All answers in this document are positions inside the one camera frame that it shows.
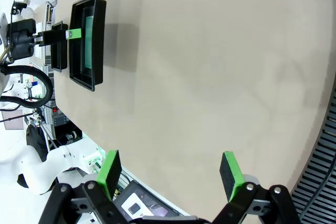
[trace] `black plastic tray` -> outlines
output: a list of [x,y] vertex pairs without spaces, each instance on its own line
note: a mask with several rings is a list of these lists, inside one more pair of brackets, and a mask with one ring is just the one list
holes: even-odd
[[[69,40],[70,78],[91,91],[103,82],[105,12],[104,0],[80,0],[72,6],[70,29],[81,28],[82,35],[80,39]],[[85,59],[85,26],[89,16],[93,16],[91,68]]]
[[[68,30],[68,25],[58,22],[51,27],[52,30]],[[68,67],[68,42],[61,41],[50,45],[51,68],[62,72],[62,69]]]

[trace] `screw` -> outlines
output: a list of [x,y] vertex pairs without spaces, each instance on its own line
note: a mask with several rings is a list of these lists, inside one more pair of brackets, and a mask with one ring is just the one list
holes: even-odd
[[248,185],[246,186],[246,189],[249,190],[249,191],[252,191],[253,188],[254,188],[254,186],[253,186],[252,184],[248,184]]
[[62,192],[62,193],[64,193],[66,190],[67,190],[67,187],[66,187],[66,186],[62,186],[62,187],[61,187],[61,192]]
[[275,192],[276,194],[279,194],[279,193],[281,192],[281,188],[280,188],[280,187],[276,187],[276,188],[274,188],[274,192]]
[[93,189],[94,186],[95,186],[94,183],[89,183],[89,184],[88,184],[88,188],[89,188],[89,189]]

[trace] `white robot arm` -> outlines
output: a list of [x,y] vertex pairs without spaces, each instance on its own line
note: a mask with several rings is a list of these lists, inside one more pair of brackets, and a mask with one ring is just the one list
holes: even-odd
[[18,175],[23,174],[31,192],[43,194],[60,173],[78,167],[91,174],[100,169],[104,158],[98,145],[88,137],[50,151],[44,162],[36,150],[27,145],[19,153],[0,161],[0,184],[15,183]]

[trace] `black ribbed grille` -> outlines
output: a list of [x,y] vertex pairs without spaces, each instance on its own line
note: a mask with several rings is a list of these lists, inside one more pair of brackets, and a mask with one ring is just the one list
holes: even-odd
[[308,166],[293,190],[301,223],[336,223],[336,89]]

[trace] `beige tabletop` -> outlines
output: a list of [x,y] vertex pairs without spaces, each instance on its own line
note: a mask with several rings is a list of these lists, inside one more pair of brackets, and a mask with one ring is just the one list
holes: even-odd
[[[56,21],[76,1],[59,0]],[[55,72],[66,116],[190,214],[212,220],[226,203],[223,151],[291,190],[336,70],[333,0],[106,1],[103,83]]]

